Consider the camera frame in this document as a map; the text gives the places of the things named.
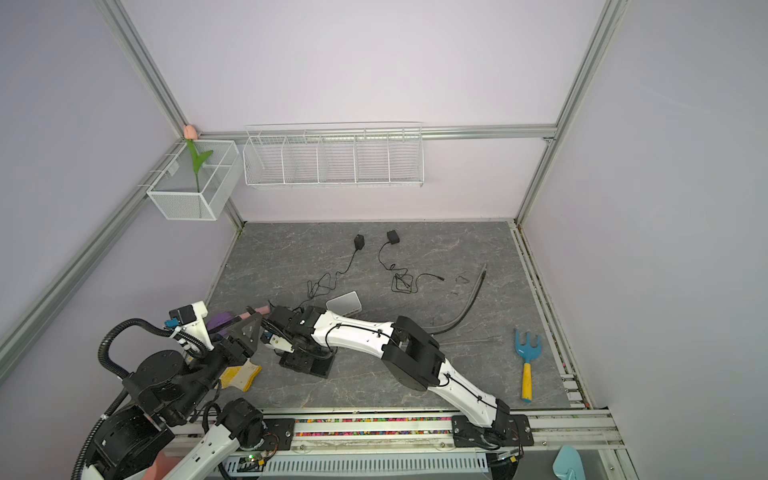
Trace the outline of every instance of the lavender wall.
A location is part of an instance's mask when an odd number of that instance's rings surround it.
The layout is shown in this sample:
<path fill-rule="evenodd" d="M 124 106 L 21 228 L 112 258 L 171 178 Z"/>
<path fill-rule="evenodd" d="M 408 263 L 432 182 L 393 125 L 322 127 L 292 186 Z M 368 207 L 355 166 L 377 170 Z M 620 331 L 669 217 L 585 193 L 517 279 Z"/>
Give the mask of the lavender wall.
<path fill-rule="evenodd" d="M 768 4 L 630 4 L 525 231 L 640 478 L 764 478 Z"/>

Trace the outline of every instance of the white wire basket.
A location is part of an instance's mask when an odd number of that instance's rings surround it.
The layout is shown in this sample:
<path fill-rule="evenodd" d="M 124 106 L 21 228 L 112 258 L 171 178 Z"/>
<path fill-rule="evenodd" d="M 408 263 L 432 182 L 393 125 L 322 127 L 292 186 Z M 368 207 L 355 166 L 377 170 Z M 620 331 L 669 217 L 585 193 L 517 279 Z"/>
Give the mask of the white wire basket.
<path fill-rule="evenodd" d="M 278 130 L 249 126 L 243 147 L 246 184 L 268 187 L 422 185 L 419 124 L 386 127 L 321 124 Z"/>
<path fill-rule="evenodd" d="M 216 220 L 243 174 L 240 151 L 231 140 L 195 141 L 198 153 L 212 150 L 195 181 L 192 155 L 184 145 L 147 195 L 168 220 Z"/>

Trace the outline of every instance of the yellow object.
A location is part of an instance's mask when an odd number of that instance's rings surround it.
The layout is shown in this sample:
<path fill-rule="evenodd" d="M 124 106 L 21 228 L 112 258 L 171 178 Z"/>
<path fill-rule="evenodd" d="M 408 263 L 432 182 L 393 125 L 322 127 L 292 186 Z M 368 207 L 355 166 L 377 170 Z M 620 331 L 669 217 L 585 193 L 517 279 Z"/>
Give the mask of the yellow object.
<path fill-rule="evenodd" d="M 531 364 L 523 365 L 523 395 L 524 402 L 533 400 L 533 385 L 531 381 Z"/>
<path fill-rule="evenodd" d="M 228 386 L 233 386 L 247 392 L 250 384 L 259 372 L 261 372 L 261 365 L 254 365 L 250 360 L 245 362 L 243 366 L 227 367 L 224 373 L 221 374 L 221 377 L 219 377 L 221 388 L 225 389 Z"/>

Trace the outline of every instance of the white wall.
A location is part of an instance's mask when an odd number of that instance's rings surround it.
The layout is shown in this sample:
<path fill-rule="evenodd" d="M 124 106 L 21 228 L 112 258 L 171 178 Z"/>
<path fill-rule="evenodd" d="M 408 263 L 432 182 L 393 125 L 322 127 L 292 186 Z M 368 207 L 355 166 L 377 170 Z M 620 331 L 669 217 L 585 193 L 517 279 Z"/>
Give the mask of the white wall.
<path fill-rule="evenodd" d="M 185 114 L 247 124 L 554 123 L 603 0 L 127 0 Z"/>
<path fill-rule="evenodd" d="M 90 0 L 0 4 L 0 333 L 174 141 Z M 148 204 L 0 386 L 3 478 L 68 478 L 120 391 L 104 334 L 203 298 L 232 238 L 226 219 L 170 222 Z M 126 331 L 127 368 L 172 347 Z"/>
<path fill-rule="evenodd" d="M 541 138 L 426 141 L 422 187 L 241 184 L 233 199 L 248 221 L 513 218 L 545 145 Z"/>
<path fill-rule="evenodd" d="M 185 114 L 247 124 L 553 124 L 604 0 L 126 0 Z M 426 184 L 253 191 L 248 221 L 513 217 L 541 140 L 426 142 Z"/>
<path fill-rule="evenodd" d="M 121 390 L 96 359 L 99 342 L 125 319 L 161 326 L 168 310 L 202 300 L 232 232 L 226 218 L 173 222 L 144 207 L 0 386 L 3 478 L 69 478 L 85 436 Z M 177 346 L 137 327 L 112 345 L 112 359 L 129 371 Z"/>
<path fill-rule="evenodd" d="M 768 4 L 631 3 L 525 232 L 641 478 L 765 478 Z"/>
<path fill-rule="evenodd" d="M 174 134 L 89 0 L 0 5 L 0 333 Z"/>

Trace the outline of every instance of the black metal bracket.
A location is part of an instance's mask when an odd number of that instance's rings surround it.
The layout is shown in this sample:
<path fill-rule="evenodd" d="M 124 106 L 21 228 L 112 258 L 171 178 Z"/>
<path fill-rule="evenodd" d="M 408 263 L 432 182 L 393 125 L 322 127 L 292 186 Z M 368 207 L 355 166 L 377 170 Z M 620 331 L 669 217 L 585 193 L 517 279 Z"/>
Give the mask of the black metal bracket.
<path fill-rule="evenodd" d="M 266 435 L 266 433 L 273 433 L 277 437 L 279 440 L 277 444 L 278 450 L 290 450 L 290 444 L 293 441 L 293 427 L 296 425 L 296 420 L 264 419 L 264 423 L 266 423 L 264 443 L 259 445 L 256 450 L 272 451 L 275 449 L 275 437 Z"/>
<path fill-rule="evenodd" d="M 507 437 L 501 439 L 501 447 L 533 446 L 533 435 L 531 434 L 531 424 L 525 415 L 510 415 Z M 451 427 L 453 428 L 453 444 L 457 447 L 477 447 L 486 445 L 492 447 L 497 445 L 497 439 L 494 438 L 491 429 L 483 429 L 469 422 L 465 415 L 454 415 L 451 417 Z"/>

